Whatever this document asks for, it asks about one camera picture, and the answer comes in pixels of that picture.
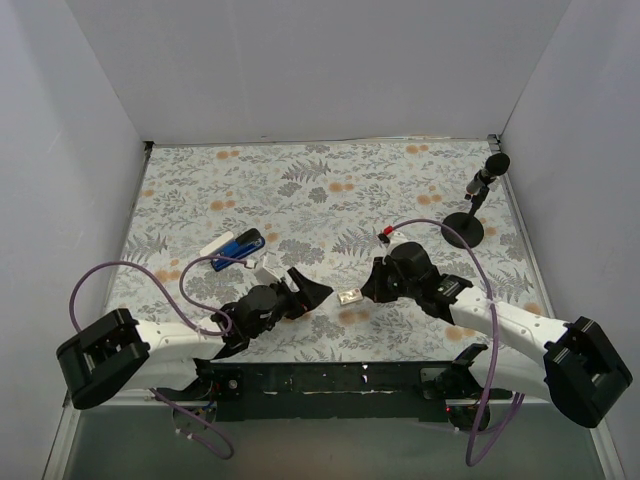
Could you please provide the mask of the white staple box tray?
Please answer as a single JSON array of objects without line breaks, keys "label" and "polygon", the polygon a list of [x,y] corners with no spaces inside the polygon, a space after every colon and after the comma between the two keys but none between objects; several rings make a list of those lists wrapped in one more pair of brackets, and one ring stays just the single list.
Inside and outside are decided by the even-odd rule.
[{"label": "white staple box tray", "polygon": [[358,288],[338,292],[337,297],[341,306],[358,303],[364,299],[361,290]]}]

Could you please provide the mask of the white staple box sleeve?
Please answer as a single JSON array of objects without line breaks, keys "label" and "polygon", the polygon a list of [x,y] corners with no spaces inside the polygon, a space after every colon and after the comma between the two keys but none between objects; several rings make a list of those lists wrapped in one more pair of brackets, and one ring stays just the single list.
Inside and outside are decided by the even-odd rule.
[{"label": "white staple box sleeve", "polygon": [[199,255],[202,257],[213,255],[224,248],[226,245],[228,245],[230,242],[232,242],[234,238],[234,234],[231,231],[227,231],[204,246],[199,251]]}]

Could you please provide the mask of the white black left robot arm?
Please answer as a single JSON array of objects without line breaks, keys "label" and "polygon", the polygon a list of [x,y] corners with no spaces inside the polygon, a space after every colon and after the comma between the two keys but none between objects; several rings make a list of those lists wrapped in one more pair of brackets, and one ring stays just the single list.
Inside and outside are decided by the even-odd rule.
[{"label": "white black left robot arm", "polygon": [[79,330],[56,351],[73,406],[87,410],[125,390],[158,388],[203,399],[213,377],[200,363],[244,351],[281,319],[313,311],[333,292],[296,268],[283,276],[266,266],[250,268],[257,285],[199,322],[136,320],[119,308]]}]

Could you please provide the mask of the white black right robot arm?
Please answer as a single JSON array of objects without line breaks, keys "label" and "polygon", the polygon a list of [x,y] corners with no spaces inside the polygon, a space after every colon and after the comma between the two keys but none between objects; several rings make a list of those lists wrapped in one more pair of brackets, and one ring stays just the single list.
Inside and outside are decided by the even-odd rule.
[{"label": "white black right robot arm", "polygon": [[454,389],[475,397],[489,384],[553,404],[574,423],[599,425],[633,376],[594,320],[546,318],[503,301],[470,281],[440,273],[417,242],[383,237],[384,256],[375,258],[361,289],[375,303],[413,300],[427,315],[494,337],[510,349],[485,366],[468,362],[452,373]]}]

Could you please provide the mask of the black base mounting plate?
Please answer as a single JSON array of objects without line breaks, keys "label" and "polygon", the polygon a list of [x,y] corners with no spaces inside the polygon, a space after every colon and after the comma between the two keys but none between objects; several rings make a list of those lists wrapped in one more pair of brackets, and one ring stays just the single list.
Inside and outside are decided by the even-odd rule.
[{"label": "black base mounting plate", "polygon": [[221,422],[416,419],[443,422],[449,400],[477,400],[480,383],[451,361],[197,364],[168,399],[213,403]]}]

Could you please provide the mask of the blue black stapler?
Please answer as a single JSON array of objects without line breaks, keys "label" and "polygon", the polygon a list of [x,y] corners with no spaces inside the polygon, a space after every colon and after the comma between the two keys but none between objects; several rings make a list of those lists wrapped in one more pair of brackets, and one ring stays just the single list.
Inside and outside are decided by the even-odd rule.
[{"label": "blue black stapler", "polygon": [[244,259],[265,246],[265,238],[256,228],[251,228],[244,233],[233,236],[223,245],[213,250],[213,255],[235,259]]}]

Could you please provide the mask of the black microphone on stand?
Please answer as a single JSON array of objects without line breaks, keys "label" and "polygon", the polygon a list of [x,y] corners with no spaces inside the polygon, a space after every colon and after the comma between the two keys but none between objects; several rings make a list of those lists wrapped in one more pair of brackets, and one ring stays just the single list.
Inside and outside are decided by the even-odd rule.
[{"label": "black microphone on stand", "polygon": [[496,153],[487,158],[467,184],[465,199],[470,201],[468,212],[457,212],[448,215],[443,221],[441,234],[452,246],[464,249],[477,247],[484,238],[484,227],[476,217],[476,213],[486,200],[490,185],[504,175],[511,165],[510,157],[505,153]]}]

